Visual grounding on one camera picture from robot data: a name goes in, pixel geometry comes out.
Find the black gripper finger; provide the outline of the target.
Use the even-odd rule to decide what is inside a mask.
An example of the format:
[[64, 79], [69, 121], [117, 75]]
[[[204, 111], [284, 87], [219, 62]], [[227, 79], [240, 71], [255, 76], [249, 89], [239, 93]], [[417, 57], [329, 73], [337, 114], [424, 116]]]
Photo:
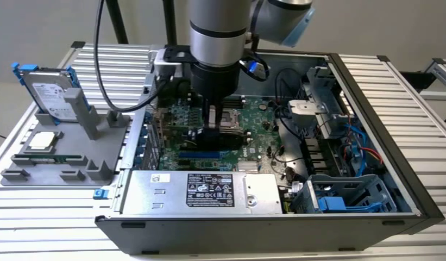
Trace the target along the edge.
[[203, 98], [203, 121], [204, 128], [219, 129], [221, 121], [223, 102], [221, 100], [211, 101]]

